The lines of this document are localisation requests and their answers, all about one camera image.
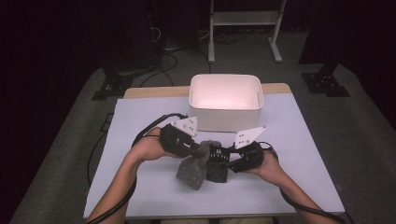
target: hand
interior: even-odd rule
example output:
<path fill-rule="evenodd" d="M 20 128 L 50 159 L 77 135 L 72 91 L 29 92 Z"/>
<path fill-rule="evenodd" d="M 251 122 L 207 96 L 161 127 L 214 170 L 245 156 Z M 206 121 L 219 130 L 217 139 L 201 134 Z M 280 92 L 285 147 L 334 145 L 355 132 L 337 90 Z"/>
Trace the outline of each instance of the hand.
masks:
<path fill-rule="evenodd" d="M 290 179 L 280 166 L 276 157 L 269 151 L 264 151 L 264 160 L 259 167 L 247 170 L 244 173 L 257 175 L 261 179 L 278 187 Z"/>
<path fill-rule="evenodd" d="M 140 139 L 128 152 L 128 155 L 135 157 L 139 161 L 155 161 L 160 157 L 169 156 L 175 157 L 175 155 L 165 152 L 160 142 L 161 128 L 155 127 L 151 129 L 146 137 Z"/>

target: gray floor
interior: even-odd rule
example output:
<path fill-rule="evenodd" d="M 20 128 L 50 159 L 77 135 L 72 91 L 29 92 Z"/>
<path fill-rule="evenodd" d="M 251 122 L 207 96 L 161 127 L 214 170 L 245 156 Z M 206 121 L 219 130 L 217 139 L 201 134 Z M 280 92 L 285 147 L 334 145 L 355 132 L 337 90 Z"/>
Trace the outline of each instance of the gray floor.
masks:
<path fill-rule="evenodd" d="M 297 64 L 306 34 L 280 33 L 277 41 L 284 59 L 275 63 L 267 44 L 268 35 L 246 35 L 232 45 L 216 45 L 212 73 L 252 74 L 261 82 L 285 82 L 312 133 L 346 210 L 355 223 L 394 223 L 396 214 L 396 132 L 362 89 L 358 79 L 339 65 L 334 72 L 350 97 L 329 98 L 311 94 L 302 72 L 316 72 L 320 64 Z M 206 53 L 207 45 L 202 45 Z M 169 71 L 175 85 L 189 85 L 196 74 L 208 73 L 203 55 L 192 49 L 174 53 L 177 66 Z M 135 79 L 133 87 L 148 75 Z M 105 79 L 101 69 L 92 74 L 26 193 L 11 223 L 83 223 L 88 192 L 86 166 L 106 115 L 117 97 L 92 101 Z M 164 75 L 145 86 L 169 86 Z M 92 159 L 91 171 L 100 160 L 102 141 Z M 149 223 L 133 220 L 129 223 Z M 280 223 L 301 223 L 297 217 L 282 217 Z"/>

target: forearm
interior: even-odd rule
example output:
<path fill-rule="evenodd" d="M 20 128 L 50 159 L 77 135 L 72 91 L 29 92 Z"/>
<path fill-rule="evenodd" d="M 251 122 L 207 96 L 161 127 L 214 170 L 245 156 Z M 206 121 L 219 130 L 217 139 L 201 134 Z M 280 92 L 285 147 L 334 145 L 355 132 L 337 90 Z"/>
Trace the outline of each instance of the forearm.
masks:
<path fill-rule="evenodd" d="M 134 183 L 134 179 L 136 178 L 137 168 L 141 164 L 141 161 L 130 154 L 131 153 L 128 153 L 128 155 L 122 161 L 122 164 L 114 176 L 113 181 L 99 203 L 92 210 L 87 221 L 93 220 L 94 218 L 99 217 L 104 212 L 108 211 L 114 205 L 119 203 L 130 190 Z M 127 206 L 128 203 L 101 223 L 123 223 Z"/>
<path fill-rule="evenodd" d="M 306 207 L 314 208 L 322 211 L 322 209 L 291 179 L 288 178 L 284 183 L 279 185 L 279 188 L 295 203 Z M 338 223 L 328 217 L 323 217 L 313 213 L 305 212 L 300 209 L 295 209 L 296 212 L 303 219 L 306 224 L 321 223 L 321 224 L 335 224 Z"/>

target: white paper sheet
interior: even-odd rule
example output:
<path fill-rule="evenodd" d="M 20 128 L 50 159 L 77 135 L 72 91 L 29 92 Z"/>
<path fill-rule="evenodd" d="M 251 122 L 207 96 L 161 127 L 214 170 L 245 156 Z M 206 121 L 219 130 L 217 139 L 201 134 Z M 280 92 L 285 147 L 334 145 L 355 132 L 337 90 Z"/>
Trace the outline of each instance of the white paper sheet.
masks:
<path fill-rule="evenodd" d="M 304 118 L 291 93 L 264 95 L 259 125 L 268 129 L 257 141 L 270 143 L 284 170 L 328 212 L 344 212 Z M 87 198 L 87 217 L 105 193 L 135 136 L 164 114 L 189 114 L 187 97 L 121 99 L 117 102 L 102 159 Z M 168 119 L 159 126 L 171 122 Z M 198 132 L 196 143 L 217 140 L 233 144 L 234 133 Z M 137 187 L 127 217 L 238 216 L 294 213 L 277 187 L 255 175 L 229 171 L 224 184 L 204 181 L 199 190 L 176 179 L 181 160 L 161 158 L 144 162 L 137 174 Z"/>

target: white container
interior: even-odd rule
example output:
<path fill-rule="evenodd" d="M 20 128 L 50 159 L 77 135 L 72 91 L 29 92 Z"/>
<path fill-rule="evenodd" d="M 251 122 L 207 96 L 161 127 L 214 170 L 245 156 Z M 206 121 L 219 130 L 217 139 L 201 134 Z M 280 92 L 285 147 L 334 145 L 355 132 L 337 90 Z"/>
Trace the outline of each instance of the white container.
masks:
<path fill-rule="evenodd" d="M 191 80 L 190 110 L 198 130 L 238 132 L 259 126 L 262 84 L 251 75 L 201 74 Z"/>

